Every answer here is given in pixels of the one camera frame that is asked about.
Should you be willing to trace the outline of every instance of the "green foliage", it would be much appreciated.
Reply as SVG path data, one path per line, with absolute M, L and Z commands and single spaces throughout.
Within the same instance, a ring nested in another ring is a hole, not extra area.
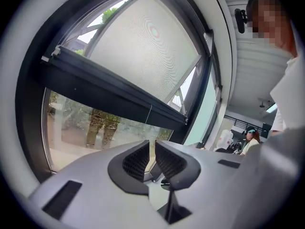
M 77 54 L 83 55 L 84 54 L 84 49 L 79 49 L 79 50 L 76 50 L 74 52 L 77 53 Z
M 103 15 L 102 15 L 102 20 L 103 20 L 103 23 L 105 23 L 109 17 L 117 10 L 118 8 L 112 8 L 112 9 L 108 9 L 106 10 Z

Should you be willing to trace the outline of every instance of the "window frame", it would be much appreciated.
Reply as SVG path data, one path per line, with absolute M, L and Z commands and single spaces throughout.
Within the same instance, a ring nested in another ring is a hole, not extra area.
M 76 25 L 81 27 L 83 18 L 87 18 L 99 6 L 105 5 L 109 1 L 113 2 L 113 0 L 81 0 L 82 3 L 79 3 L 79 1 L 68 0 L 48 18 L 37 32 L 25 55 L 17 82 L 15 104 L 18 135 L 27 161 L 39 182 L 45 181 L 53 173 L 48 163 L 51 159 L 47 159 L 48 150 L 46 149 L 48 145 L 45 142 L 47 140 L 45 132 L 46 121 L 43 120 L 45 116 L 44 106 L 49 101 L 48 95 L 50 96 L 50 92 L 44 85 L 38 84 L 35 81 L 38 69 L 40 68 L 41 56 L 48 58 L 54 51 L 54 48 L 58 44 L 63 43 L 65 38 L 74 32 L 73 29 Z M 197 5 L 193 0 L 173 1 L 179 4 L 179 8 L 187 16 L 187 20 L 191 21 L 191 25 L 193 25 L 192 33 L 194 33 L 194 38 L 202 47 L 202 54 L 209 55 L 211 49 L 208 48 L 204 33 L 213 32 L 209 30 Z M 66 20 L 67 13 L 73 14 L 74 16 Z M 211 62 L 210 58 L 206 57 L 202 59 L 203 65 L 210 65 L 210 63 L 206 63 Z M 210 67 L 204 67 L 203 69 L 206 73 Z M 197 95 L 204 95 L 204 86 L 200 86 L 195 90 L 198 93 Z M 196 101 L 193 110 L 188 113 L 193 121 L 196 118 L 196 109 L 198 108 L 199 102 L 200 100 Z M 188 134 L 190 126 L 180 132 L 184 138 Z M 173 136 L 175 133 L 172 133 L 170 140 L 174 140 Z M 158 167 L 153 165 L 149 172 L 153 176 L 152 179 L 159 173 L 156 170 L 158 170 Z

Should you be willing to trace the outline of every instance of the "ceiling light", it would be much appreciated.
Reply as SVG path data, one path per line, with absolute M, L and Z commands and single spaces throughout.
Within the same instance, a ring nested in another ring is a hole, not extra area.
M 271 107 L 269 107 L 266 111 L 268 112 L 268 113 L 272 113 L 274 110 L 276 110 L 277 109 L 277 105 L 276 104 L 274 104 L 274 105 L 272 105 Z

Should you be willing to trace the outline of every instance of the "roller blind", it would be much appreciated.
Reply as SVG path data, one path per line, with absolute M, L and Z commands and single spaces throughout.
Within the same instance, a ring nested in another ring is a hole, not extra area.
M 89 58 L 167 103 L 200 56 L 160 0 L 137 0 L 111 21 Z

